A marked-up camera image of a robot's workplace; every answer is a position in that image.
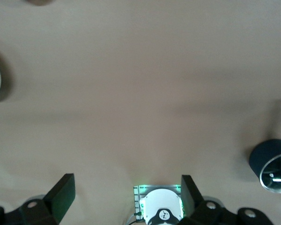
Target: metal bolt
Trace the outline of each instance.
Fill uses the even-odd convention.
[[[255,212],[253,212],[252,210],[245,210],[244,213],[245,213],[248,217],[251,217],[251,218],[255,218],[255,217],[256,217]]]
[[[211,210],[215,210],[216,209],[216,205],[213,202],[207,202],[206,206],[208,208],[210,208]]]
[[[37,202],[30,202],[27,207],[28,208],[32,208],[32,207],[35,207],[37,205]]]

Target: blue container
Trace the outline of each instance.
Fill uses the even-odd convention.
[[[250,155],[249,164],[266,190],[281,193],[281,139],[257,145]]]

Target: screw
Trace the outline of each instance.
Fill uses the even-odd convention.
[[[256,217],[255,212],[253,212],[252,210],[245,210],[244,213],[245,213],[248,217],[251,217],[251,218],[255,218],[255,217]]]
[[[28,205],[27,205],[27,207],[28,208],[33,208],[33,207],[35,207],[37,205],[37,202],[30,202]]]
[[[211,210],[215,210],[216,209],[216,205],[213,202],[207,202],[206,206],[208,208],[210,208]]]

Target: black mount bracket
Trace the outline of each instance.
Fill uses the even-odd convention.
[[[189,175],[182,175],[181,199],[186,216],[178,225],[273,225],[257,209],[241,208],[236,215],[214,201],[205,201]]]
[[[58,225],[74,198],[74,174],[68,173],[43,199],[29,200],[9,213],[0,206],[0,225]]]

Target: black cable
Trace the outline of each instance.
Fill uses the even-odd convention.
[[[139,219],[139,220],[135,220],[135,221],[131,222],[131,223],[130,223],[130,224],[128,224],[128,225],[134,224],[134,223],[136,223],[136,222],[138,222],[138,221],[140,221],[140,222],[144,222],[144,220],[143,220],[143,219]]]
[[[126,225],[129,225],[128,223],[129,223],[129,221],[131,220],[131,218],[132,218],[133,216],[141,216],[141,212],[137,212],[137,213],[132,214],[132,215],[130,216],[130,218],[128,219],[128,221],[126,222]]]

